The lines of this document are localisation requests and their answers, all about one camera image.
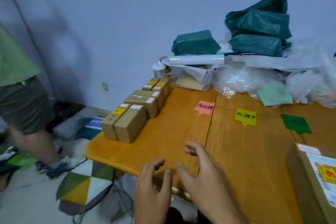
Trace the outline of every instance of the pink tag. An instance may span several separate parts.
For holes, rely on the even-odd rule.
[[[197,106],[195,107],[195,111],[198,111],[199,115],[206,113],[211,114],[215,103],[209,103],[205,101],[198,102]]]

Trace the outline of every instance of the wooden table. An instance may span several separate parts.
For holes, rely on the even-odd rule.
[[[198,114],[194,107],[199,100],[215,102],[215,108],[212,115],[201,115],[195,124]],[[257,124],[245,128],[244,148],[243,126],[235,120],[237,108],[257,113]],[[100,133],[88,144],[86,156],[133,175],[138,175],[145,162],[166,158],[164,167],[174,169],[177,162],[183,162],[195,176],[196,158],[185,155],[183,150],[184,142],[196,141],[223,168],[238,205],[251,222],[302,223],[285,162],[292,143],[302,141],[285,128],[281,113],[305,117],[313,131],[305,136],[307,144],[336,152],[334,109],[319,104],[274,109],[264,107],[248,94],[236,93],[228,99],[213,89],[199,92],[176,87],[161,113],[147,122],[134,143],[111,141]],[[176,175],[173,186],[183,188]]]

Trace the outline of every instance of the white bottle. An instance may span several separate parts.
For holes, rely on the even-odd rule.
[[[159,60],[152,66],[155,78],[166,78],[166,65]]]

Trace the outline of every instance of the green t-shirt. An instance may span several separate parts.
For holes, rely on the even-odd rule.
[[[40,72],[0,22],[0,86],[23,82]]]

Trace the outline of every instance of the person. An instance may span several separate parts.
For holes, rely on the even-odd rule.
[[[217,162],[198,143],[187,142],[185,146],[186,154],[199,158],[199,175],[195,178],[190,176],[182,163],[178,164],[176,171],[199,211],[213,224],[247,224],[230,196],[224,173]],[[146,163],[138,176],[134,224],[179,223],[170,217],[172,171],[167,169],[164,172],[160,192],[153,188],[153,173],[163,166],[164,162],[164,159],[157,159]]]
[[[47,175],[55,177],[85,158],[62,158],[46,132],[53,110],[37,78],[40,72],[0,22],[0,116],[17,148],[46,164]]]

